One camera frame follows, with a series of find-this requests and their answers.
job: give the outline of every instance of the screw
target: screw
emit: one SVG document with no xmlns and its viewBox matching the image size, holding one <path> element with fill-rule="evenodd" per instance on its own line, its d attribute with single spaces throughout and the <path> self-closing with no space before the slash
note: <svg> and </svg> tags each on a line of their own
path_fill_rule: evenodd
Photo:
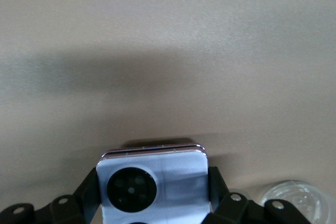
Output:
<svg viewBox="0 0 336 224">
<path fill-rule="evenodd" d="M 242 198 L 238 194 L 231 194 L 231 199 L 234 201 L 241 201 Z"/>
<path fill-rule="evenodd" d="M 25 210 L 24 207 L 18 207 L 13 211 L 13 214 L 17 215 Z"/>
<path fill-rule="evenodd" d="M 64 204 L 64 203 L 66 203 L 67 201 L 68 201 L 67 198 L 63 198 L 63 199 L 60 199 L 60 200 L 58 201 L 58 203 L 59 203 L 59 204 Z"/>
<path fill-rule="evenodd" d="M 273 201 L 273 202 L 272 202 L 272 205 L 273 205 L 276 209 L 279 209 L 279 210 L 282 210 L 282 209 L 285 208 L 284 205 L 283 205 L 281 202 L 277 201 L 277 200 Z"/>
</svg>

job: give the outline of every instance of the smartphone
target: smartphone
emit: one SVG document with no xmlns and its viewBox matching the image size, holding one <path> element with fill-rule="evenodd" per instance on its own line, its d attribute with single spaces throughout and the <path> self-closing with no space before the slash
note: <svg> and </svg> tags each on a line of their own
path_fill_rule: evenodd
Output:
<svg viewBox="0 0 336 224">
<path fill-rule="evenodd" d="M 110 150 L 96 170 L 104 224 L 200 224 L 211 210 L 199 144 Z"/>
</svg>

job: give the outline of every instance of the transparent lid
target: transparent lid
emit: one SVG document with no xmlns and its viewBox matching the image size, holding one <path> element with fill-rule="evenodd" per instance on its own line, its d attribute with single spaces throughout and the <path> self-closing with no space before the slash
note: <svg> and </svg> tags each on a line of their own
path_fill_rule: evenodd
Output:
<svg viewBox="0 0 336 224">
<path fill-rule="evenodd" d="M 336 223 L 336 200 L 305 182 L 289 180 L 272 187 L 261 197 L 260 205 L 269 199 L 292 203 L 312 224 Z"/>
</svg>

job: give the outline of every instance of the beige wall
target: beige wall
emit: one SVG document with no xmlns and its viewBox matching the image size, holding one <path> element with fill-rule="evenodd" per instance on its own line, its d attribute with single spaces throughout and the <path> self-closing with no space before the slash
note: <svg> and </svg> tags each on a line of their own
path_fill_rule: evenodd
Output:
<svg viewBox="0 0 336 224">
<path fill-rule="evenodd" d="M 105 150 L 190 136 L 253 198 L 336 196 L 335 0 L 0 0 L 0 209 Z"/>
</svg>

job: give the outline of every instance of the camera lens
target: camera lens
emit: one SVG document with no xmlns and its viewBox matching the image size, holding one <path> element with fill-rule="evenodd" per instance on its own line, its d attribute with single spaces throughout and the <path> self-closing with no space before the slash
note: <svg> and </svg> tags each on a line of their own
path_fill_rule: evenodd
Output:
<svg viewBox="0 0 336 224">
<path fill-rule="evenodd" d="M 139 212 L 154 201 L 156 184 L 151 175 L 142 169 L 129 167 L 114 173 L 108 184 L 111 203 L 125 212 Z"/>
</svg>

